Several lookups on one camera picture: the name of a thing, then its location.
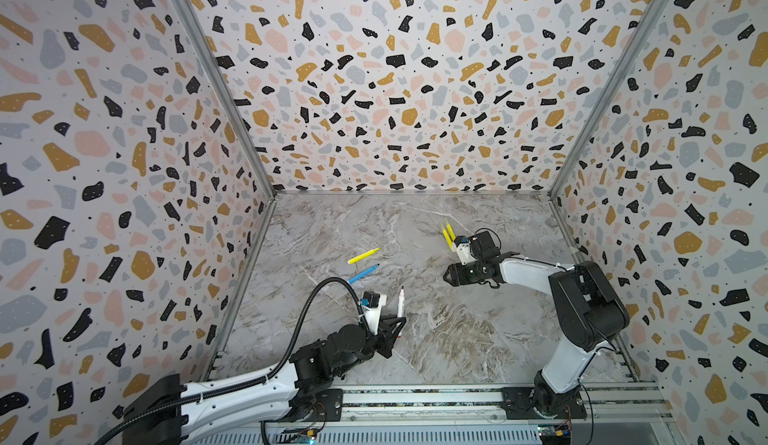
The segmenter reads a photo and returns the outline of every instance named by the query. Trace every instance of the gray marble surface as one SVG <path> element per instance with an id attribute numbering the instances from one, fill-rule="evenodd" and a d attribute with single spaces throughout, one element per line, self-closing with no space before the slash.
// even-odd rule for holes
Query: gray marble surface
<path id="1" fill-rule="evenodd" d="M 489 227 L 502 251 L 546 261 L 572 261 L 544 197 L 523 195 L 280 195 L 264 247 L 245 291 L 216 378 L 277 362 L 307 295 L 326 277 L 349 278 L 380 264 L 353 284 L 386 293 L 395 313 L 406 290 L 408 323 L 389 360 L 376 355 L 346 377 L 349 384 L 525 383 L 549 360 L 561 331 L 550 296 L 517 285 L 451 287 L 442 280 L 458 261 L 440 229 L 457 235 Z M 371 248 L 371 258 L 348 265 Z M 355 323 L 341 285 L 316 297 L 298 347 Z M 584 381 L 628 381 L 623 359 L 595 357 Z"/>

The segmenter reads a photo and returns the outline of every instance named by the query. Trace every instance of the yellow highlighter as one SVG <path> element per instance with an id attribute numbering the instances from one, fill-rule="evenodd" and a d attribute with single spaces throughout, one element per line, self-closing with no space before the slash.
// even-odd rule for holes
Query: yellow highlighter
<path id="1" fill-rule="evenodd" d="M 368 250 L 366 253 L 357 255 L 355 258 L 350 258 L 346 262 L 351 265 L 351 264 L 353 264 L 353 263 L 355 263 L 357 261 L 362 260 L 363 258 L 370 257 L 371 255 L 375 254 L 379 250 L 381 250 L 381 247 L 374 248 L 373 250 Z"/>
<path id="2" fill-rule="evenodd" d="M 449 224 L 448 222 L 446 222 L 446 230 L 448 230 L 448 236 L 451 237 L 451 241 L 454 241 L 456 239 L 456 234 L 453 233 L 451 224 Z"/>
<path id="3" fill-rule="evenodd" d="M 448 232 L 446 231 L 446 229 L 442 229 L 442 236 L 446 237 L 446 243 L 448 244 L 448 249 L 450 251 L 453 251 L 453 248 L 451 247 L 451 238 L 448 237 Z"/>

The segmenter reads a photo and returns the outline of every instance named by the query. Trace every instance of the aluminum corner post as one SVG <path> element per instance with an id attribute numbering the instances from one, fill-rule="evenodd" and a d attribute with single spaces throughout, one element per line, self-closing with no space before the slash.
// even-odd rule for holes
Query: aluminum corner post
<path id="1" fill-rule="evenodd" d="M 262 190 L 264 190 L 267 200 L 269 202 L 274 201 L 274 187 L 266 175 L 266 171 L 261 164 L 258 153 L 256 153 L 254 144 L 250 141 L 248 132 L 245 130 L 243 119 L 237 111 L 230 89 L 226 86 L 224 79 L 219 73 L 219 66 L 216 64 L 216 58 L 210 48 L 208 48 L 205 33 L 200 27 L 200 22 L 197 21 L 197 16 L 192 9 L 190 1 L 170 0 L 170 4 L 176 10 L 179 22 L 181 22 L 181 25 L 187 31 L 187 36 L 189 37 L 192 47 L 194 48 L 195 53 L 197 53 L 200 67 L 202 67 L 205 75 L 207 75 L 213 86 L 214 92 L 216 92 L 219 96 L 219 100 L 221 100 L 221 106 L 224 108 L 226 119 L 232 124 L 237 141 L 243 145 L 246 159 L 256 174 L 256 181 Z"/>
<path id="2" fill-rule="evenodd" d="M 215 363 L 220 357 L 221 352 L 226 347 L 226 342 L 230 339 L 232 333 L 232 327 L 235 325 L 235 319 L 237 318 L 237 312 L 240 311 L 240 305 L 243 303 L 243 296 L 245 296 L 245 289 L 248 287 L 251 275 L 254 273 L 254 267 L 256 266 L 256 260 L 259 257 L 261 246 L 264 244 L 264 238 L 266 237 L 266 230 L 270 227 L 272 221 L 272 214 L 277 206 L 277 200 L 272 200 L 267 206 L 264 213 L 261 215 L 262 222 L 259 225 L 259 230 L 256 232 L 254 244 L 251 245 L 250 253 L 246 259 L 245 266 L 243 267 L 243 273 L 237 280 L 237 287 L 232 298 L 232 305 L 226 309 L 226 315 L 221 322 L 221 332 L 216 335 L 214 347 L 211 349 L 213 353 L 210 354 L 205 367 L 205 372 L 201 377 L 201 381 L 215 380 Z"/>
<path id="3" fill-rule="evenodd" d="M 656 28 L 656 23 L 664 14 L 664 10 L 667 8 L 669 2 L 670 0 L 650 0 L 648 8 L 645 9 L 643 17 L 640 19 L 637 31 L 632 35 L 632 38 L 627 44 L 627 48 L 619 57 L 616 68 L 614 68 L 613 72 L 608 77 L 603 92 L 600 94 L 594 107 L 592 107 L 586 122 L 584 122 L 584 127 L 576 137 L 575 143 L 571 147 L 571 151 L 568 152 L 568 156 L 565 158 L 565 162 L 560 168 L 558 176 L 555 177 L 554 183 L 549 189 L 550 197 L 557 197 L 565 187 L 571 171 L 573 171 L 578 163 L 579 156 L 581 156 L 587 143 L 589 143 L 592 134 L 598 129 L 600 120 L 608 111 L 608 107 L 613 101 L 616 92 L 621 87 L 621 84 L 624 83 L 624 79 L 634 65 L 634 61 L 638 58 L 648 40 L 648 35 L 650 35 L 650 32 Z"/>

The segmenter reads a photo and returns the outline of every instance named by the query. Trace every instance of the wall panel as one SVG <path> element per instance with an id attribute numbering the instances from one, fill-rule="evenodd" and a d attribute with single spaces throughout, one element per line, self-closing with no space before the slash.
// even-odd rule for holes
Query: wall panel
<path id="1" fill-rule="evenodd" d="M 0 430 L 197 380 L 265 206 L 168 0 L 0 0 Z"/>
<path id="2" fill-rule="evenodd" d="M 689 443 L 766 442 L 767 6 L 672 0 L 556 198 Z"/>
<path id="3" fill-rule="evenodd" d="M 278 189 L 549 188 L 649 0 L 191 0 Z"/>

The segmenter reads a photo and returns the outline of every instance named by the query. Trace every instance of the enclosure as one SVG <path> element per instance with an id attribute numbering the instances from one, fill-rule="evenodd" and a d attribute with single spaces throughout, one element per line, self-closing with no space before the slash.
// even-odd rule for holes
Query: enclosure
<path id="1" fill-rule="evenodd" d="M 371 265 L 407 325 L 338 384 L 533 382 L 552 297 L 450 286 L 449 224 L 600 265 L 630 324 L 585 389 L 656 382 L 679 443 L 764 443 L 767 7 L 0 0 L 0 442 L 268 367 Z M 356 320 L 327 287 L 297 345 Z"/>

